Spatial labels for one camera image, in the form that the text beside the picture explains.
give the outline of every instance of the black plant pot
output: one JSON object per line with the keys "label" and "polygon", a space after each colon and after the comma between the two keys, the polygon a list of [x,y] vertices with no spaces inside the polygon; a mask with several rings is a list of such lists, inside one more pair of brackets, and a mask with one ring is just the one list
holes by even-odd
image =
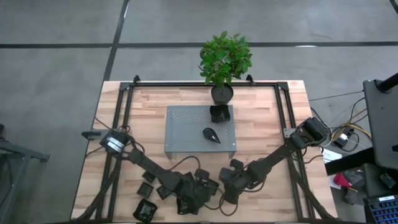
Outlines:
{"label": "black plant pot", "polygon": [[234,90],[226,83],[224,84],[224,88],[214,86],[211,89],[211,97],[215,105],[225,105],[232,99],[233,96]]}

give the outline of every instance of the butcher block tabletop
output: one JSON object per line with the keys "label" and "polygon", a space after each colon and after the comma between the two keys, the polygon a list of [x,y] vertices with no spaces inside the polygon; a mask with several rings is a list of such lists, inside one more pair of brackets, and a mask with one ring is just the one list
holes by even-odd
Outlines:
{"label": "butcher block tabletop", "polygon": [[[303,81],[283,81],[289,84],[290,97],[294,116],[297,124],[312,116],[310,104]],[[104,124],[112,126],[116,101],[118,98],[120,82],[104,82],[99,98],[96,117]],[[134,87],[132,104],[129,115],[129,134],[142,144],[146,150],[146,156],[158,165],[168,169],[178,161],[190,154],[175,153],[169,160],[165,153],[165,125],[166,112],[169,105],[213,105],[210,95],[211,87]],[[229,102],[233,105],[234,127],[236,135],[235,159],[245,165],[249,162],[275,151],[284,143],[280,128],[280,119],[273,87],[262,86],[237,86],[233,87],[234,96]],[[281,91],[285,120],[289,122],[284,92]],[[119,124],[123,121],[125,103],[122,103]],[[93,128],[105,129],[95,121]],[[90,141],[87,153],[100,147],[100,140]],[[309,147],[304,160],[319,155],[318,147]],[[228,153],[196,153],[201,162],[201,168],[210,173],[210,178],[219,182],[222,190],[223,184],[218,180],[222,167],[229,167]],[[81,215],[86,207],[98,193],[103,176],[105,150],[99,150],[90,154],[84,161],[80,177],[80,183],[76,193],[72,217]],[[314,159],[305,165],[309,186],[312,192],[326,210],[336,216],[335,204],[326,176],[322,157]],[[197,163],[188,159],[181,163],[174,171],[181,173],[195,172]],[[132,213],[142,197],[137,193],[144,181],[141,175],[144,170],[129,161],[123,161],[118,194],[114,211],[114,222],[137,221]],[[159,187],[159,181],[152,184],[149,201],[158,206],[158,210],[152,222],[279,222],[296,221],[292,186],[290,184],[287,161],[284,160],[272,168],[268,174],[264,188],[257,193],[243,192],[239,196],[239,207],[236,213],[230,217],[224,216],[219,210],[209,210],[202,207],[198,215],[178,215],[176,198],[171,195],[161,200],[155,189]],[[300,198],[304,216],[307,217],[304,194],[300,191]],[[103,214],[108,211],[110,190],[105,198]],[[221,194],[216,193],[207,204],[216,207]],[[230,213],[235,205],[223,204],[223,210]]]}

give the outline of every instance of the gray concrete floor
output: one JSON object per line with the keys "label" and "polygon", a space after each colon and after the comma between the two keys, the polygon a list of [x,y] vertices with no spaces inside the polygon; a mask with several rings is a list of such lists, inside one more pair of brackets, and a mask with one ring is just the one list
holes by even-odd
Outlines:
{"label": "gray concrete floor", "polygon": [[[0,44],[112,42],[123,0],[3,0]],[[253,42],[398,40],[388,0],[131,0],[121,42],[203,42],[223,30]],[[119,49],[111,80],[200,80],[199,49]],[[310,99],[362,90],[397,72],[397,47],[252,48],[257,80],[304,80]],[[0,123],[8,140],[49,153],[32,162],[12,223],[68,220],[109,49],[0,49]],[[362,93],[311,101],[330,122]],[[364,108],[362,102],[356,111]],[[349,118],[349,111],[333,122]],[[369,130],[368,121],[359,123]],[[362,135],[361,144],[371,143]],[[363,208],[341,201],[344,220]]]}

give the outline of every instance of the potted plant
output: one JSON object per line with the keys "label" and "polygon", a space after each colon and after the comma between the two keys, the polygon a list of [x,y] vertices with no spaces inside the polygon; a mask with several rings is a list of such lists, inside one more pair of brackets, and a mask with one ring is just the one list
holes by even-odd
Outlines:
{"label": "potted plant", "polygon": [[230,86],[232,78],[241,79],[241,75],[251,67],[252,54],[248,43],[239,34],[227,36],[224,31],[219,37],[206,42],[200,50],[200,76],[205,77],[205,83],[214,83],[211,97],[216,105],[227,104],[234,91]]}

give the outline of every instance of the gray perforated metal plate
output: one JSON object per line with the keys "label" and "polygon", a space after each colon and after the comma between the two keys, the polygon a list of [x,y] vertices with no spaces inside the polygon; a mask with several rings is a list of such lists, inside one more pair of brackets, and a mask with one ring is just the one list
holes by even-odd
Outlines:
{"label": "gray perforated metal plate", "polygon": [[[212,123],[209,106],[168,106],[165,152],[235,152],[236,138],[232,105],[231,120]],[[203,137],[203,129],[216,131],[221,144]]]}

